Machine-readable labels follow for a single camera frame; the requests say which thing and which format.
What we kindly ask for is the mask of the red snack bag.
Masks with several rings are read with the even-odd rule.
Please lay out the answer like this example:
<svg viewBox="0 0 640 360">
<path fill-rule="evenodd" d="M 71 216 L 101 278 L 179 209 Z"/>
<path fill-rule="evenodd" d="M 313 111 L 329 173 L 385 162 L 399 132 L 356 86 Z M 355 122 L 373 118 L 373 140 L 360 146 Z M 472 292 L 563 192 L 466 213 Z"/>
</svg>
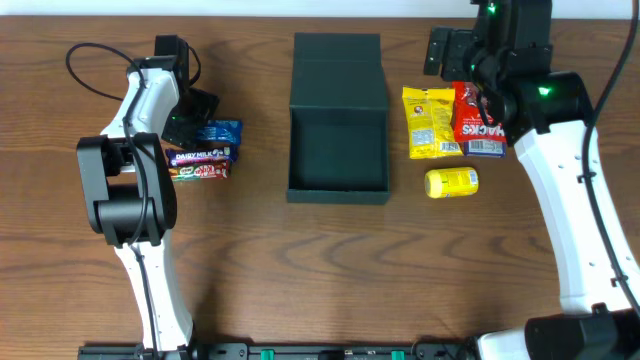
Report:
<svg viewBox="0 0 640 360">
<path fill-rule="evenodd" d="M 477 105 L 477 88 L 471 82 L 453 82 L 455 90 L 453 133 L 457 142 L 492 140 L 506 142 L 501 125 L 493 127 L 493 118 L 485 111 L 489 126 L 481 117 Z"/>
</svg>

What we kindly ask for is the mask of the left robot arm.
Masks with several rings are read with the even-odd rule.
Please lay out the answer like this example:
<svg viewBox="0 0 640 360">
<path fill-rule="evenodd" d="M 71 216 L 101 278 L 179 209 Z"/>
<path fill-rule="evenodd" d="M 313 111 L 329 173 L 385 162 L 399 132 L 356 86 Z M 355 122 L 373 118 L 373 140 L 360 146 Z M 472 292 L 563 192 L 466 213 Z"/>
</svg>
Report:
<svg viewBox="0 0 640 360">
<path fill-rule="evenodd" d="M 193 346 L 194 323 L 171 254 L 177 197 L 160 143 L 193 98 L 188 71 L 178 55 L 134 60 L 113 120 L 76 148 L 89 224 L 127 272 L 148 357 L 187 357 Z"/>
</svg>

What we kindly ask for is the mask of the yellow snack bag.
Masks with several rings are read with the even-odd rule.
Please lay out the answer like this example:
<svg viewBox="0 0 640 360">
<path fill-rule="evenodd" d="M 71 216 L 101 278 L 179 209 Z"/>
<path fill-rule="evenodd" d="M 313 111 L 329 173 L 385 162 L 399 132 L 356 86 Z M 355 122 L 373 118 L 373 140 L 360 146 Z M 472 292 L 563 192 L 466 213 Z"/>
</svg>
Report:
<svg viewBox="0 0 640 360">
<path fill-rule="evenodd" d="M 454 100 L 453 88 L 403 88 L 410 159 L 462 156 L 451 126 Z"/>
</svg>

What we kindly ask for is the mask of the blue Oreo cookie pack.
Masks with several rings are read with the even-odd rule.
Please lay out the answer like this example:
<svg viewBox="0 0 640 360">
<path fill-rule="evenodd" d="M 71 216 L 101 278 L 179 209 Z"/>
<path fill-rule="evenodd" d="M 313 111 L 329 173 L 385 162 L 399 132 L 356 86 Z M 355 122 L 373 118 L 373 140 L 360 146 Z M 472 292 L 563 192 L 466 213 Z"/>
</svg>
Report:
<svg viewBox="0 0 640 360">
<path fill-rule="evenodd" d="M 240 120 L 210 120 L 196 132 L 195 139 L 200 142 L 220 142 L 240 145 L 243 123 Z"/>
</svg>

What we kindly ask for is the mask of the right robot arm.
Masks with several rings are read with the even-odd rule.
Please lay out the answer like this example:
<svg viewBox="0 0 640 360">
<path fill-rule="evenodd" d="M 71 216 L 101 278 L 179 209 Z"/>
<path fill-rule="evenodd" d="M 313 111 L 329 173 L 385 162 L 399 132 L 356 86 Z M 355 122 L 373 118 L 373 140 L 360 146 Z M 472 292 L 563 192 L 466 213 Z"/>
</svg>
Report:
<svg viewBox="0 0 640 360">
<path fill-rule="evenodd" d="M 481 1 L 470 29 L 435 27 L 424 71 L 478 90 L 535 190 L 552 243 L 562 311 L 472 338 L 468 359 L 635 359 L 639 267 L 603 174 L 581 77 L 551 68 L 548 0 Z"/>
</svg>

